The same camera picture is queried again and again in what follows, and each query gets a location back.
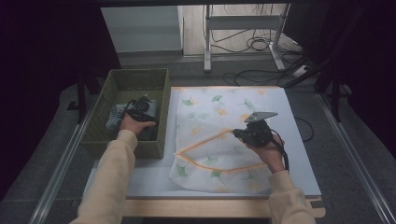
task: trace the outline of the green plastic basket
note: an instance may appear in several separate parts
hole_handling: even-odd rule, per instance
[[[132,99],[137,100],[147,95],[151,100],[157,100],[156,118],[160,123],[154,128],[153,140],[139,140],[134,154],[137,159],[162,159],[170,92],[171,83],[167,69],[111,70],[89,117],[80,144],[95,159],[100,159],[108,142],[115,137],[115,133],[106,128],[111,107],[127,104]]]

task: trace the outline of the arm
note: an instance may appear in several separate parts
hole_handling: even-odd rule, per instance
[[[269,177],[273,194],[270,195],[269,205],[272,220],[275,224],[309,224],[316,223],[310,214],[302,190],[292,183],[289,171],[285,170],[282,155],[273,143],[266,147],[247,146],[256,152],[263,162],[268,165],[272,175]]]
[[[134,169],[136,135],[154,122],[137,122],[126,116],[116,140],[107,145],[96,174],[78,208],[77,223],[121,223],[128,180]]]

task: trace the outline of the black device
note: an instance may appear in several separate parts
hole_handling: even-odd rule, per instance
[[[158,120],[155,118],[157,107],[157,102],[151,101],[147,96],[142,96],[138,100],[132,100],[132,106],[126,112],[134,120],[154,121],[158,125]]]
[[[128,102],[128,104],[125,106],[125,108],[122,111],[122,114],[120,116],[121,119],[117,124],[114,138],[115,139],[117,138],[120,129],[120,124],[125,113],[128,113],[128,115],[131,116],[131,118],[134,120],[140,122],[154,121],[156,123],[156,126],[158,126],[159,121],[156,119],[157,108],[158,108],[157,102],[155,100],[150,100],[147,97],[147,95],[144,95],[137,100],[132,99],[130,102]],[[139,141],[153,140],[152,138],[155,136],[154,127],[151,128],[147,127],[143,131],[144,132],[142,132],[137,136],[137,139]]]
[[[254,112],[251,114],[245,122],[247,127],[245,130],[234,129],[233,135],[236,138],[242,139],[242,141],[248,145],[254,147],[265,147],[270,142],[273,143],[280,151],[285,162],[285,168],[289,170],[289,158],[283,144],[279,144],[272,134],[273,130],[268,126],[265,119],[276,116],[275,112]]]

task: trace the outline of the white table surface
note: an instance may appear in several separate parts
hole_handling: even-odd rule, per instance
[[[289,155],[290,175],[296,187],[304,191],[307,197],[320,196],[318,182],[306,155],[303,140],[298,131],[286,93],[281,88],[262,88],[268,98],[267,108],[278,115],[269,120],[269,125],[285,141],[285,150]],[[178,88],[172,88],[166,127],[164,157],[162,160],[137,160],[133,175],[129,180],[127,198],[266,198],[271,190],[257,194],[208,193],[183,189],[169,179],[176,148],[176,112]],[[91,184],[98,161],[92,167],[87,186]]]

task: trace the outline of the beige sleeve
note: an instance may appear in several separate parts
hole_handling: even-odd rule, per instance
[[[270,183],[273,194],[269,204],[274,224],[316,223],[307,208],[303,191],[294,187],[289,171],[271,175]]]
[[[127,130],[120,131],[117,140],[107,145],[78,208],[78,218],[71,223],[121,223],[136,146],[136,136]]]

